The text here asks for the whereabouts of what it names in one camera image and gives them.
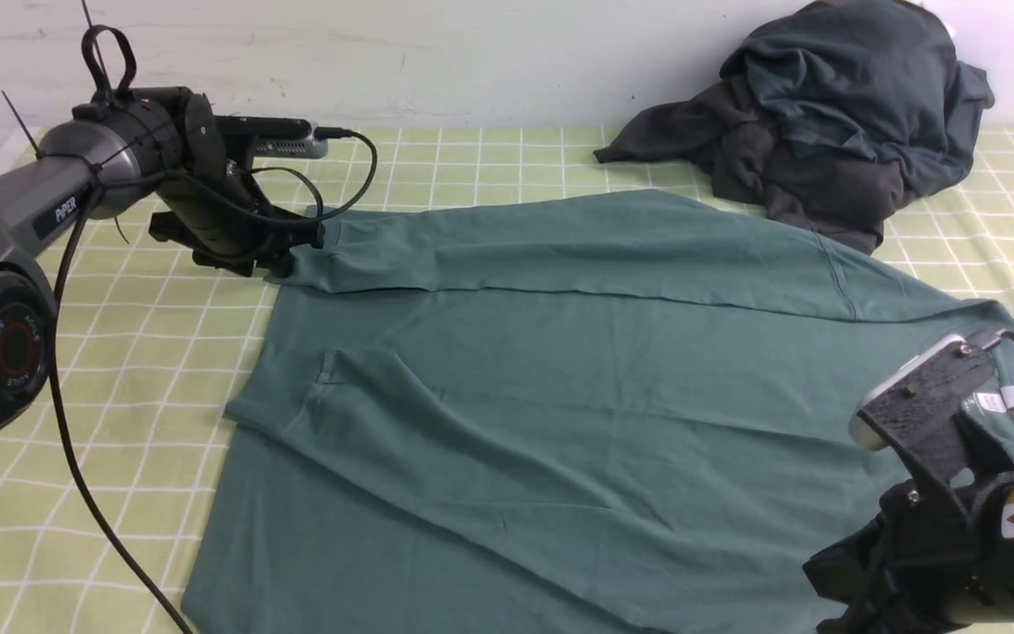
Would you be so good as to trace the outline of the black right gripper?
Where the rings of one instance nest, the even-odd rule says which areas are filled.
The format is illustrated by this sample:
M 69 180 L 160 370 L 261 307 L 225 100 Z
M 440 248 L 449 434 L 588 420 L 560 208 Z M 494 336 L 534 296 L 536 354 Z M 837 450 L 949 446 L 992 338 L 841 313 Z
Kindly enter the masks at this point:
M 953 633 L 991 623 L 981 580 L 981 510 L 989 479 L 939 489 L 913 479 L 886 490 L 868 525 L 802 566 L 814 592 L 844 606 L 818 633 Z

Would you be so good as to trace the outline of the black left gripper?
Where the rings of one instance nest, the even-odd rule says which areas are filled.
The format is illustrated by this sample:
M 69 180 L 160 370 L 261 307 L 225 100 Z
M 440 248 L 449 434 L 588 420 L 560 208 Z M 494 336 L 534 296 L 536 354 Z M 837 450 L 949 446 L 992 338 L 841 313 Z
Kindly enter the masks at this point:
M 196 264 L 251 276 L 269 269 L 289 276 L 292 250 L 322 248 L 325 228 L 313 217 L 278 208 L 259 188 L 254 159 L 228 155 L 209 98 L 188 88 L 151 88 L 180 133 L 180 161 L 156 194 L 170 211 L 151 221 L 151 234 L 192 249 Z

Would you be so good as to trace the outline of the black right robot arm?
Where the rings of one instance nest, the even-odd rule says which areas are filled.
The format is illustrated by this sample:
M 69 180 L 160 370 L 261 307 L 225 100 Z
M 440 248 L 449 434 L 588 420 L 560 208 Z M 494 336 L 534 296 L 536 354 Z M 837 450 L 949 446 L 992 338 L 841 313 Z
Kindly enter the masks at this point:
M 953 633 L 1014 623 L 1014 473 L 955 490 L 958 504 L 894 486 L 876 518 L 805 562 L 841 616 L 819 633 Z

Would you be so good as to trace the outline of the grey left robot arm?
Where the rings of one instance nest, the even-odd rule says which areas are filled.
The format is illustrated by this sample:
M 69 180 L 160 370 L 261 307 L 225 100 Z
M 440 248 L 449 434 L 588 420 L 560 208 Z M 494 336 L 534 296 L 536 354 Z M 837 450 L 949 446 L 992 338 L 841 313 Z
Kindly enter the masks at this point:
M 258 156 L 319 156 L 305 119 L 217 115 L 187 88 L 100 90 L 0 175 L 0 431 L 46 384 L 57 304 L 39 256 L 82 219 L 114 219 L 146 196 L 164 201 L 150 236 L 188 248 L 194 264 L 251 276 L 281 270 L 294 246 L 321 246 L 319 220 L 270 203 Z

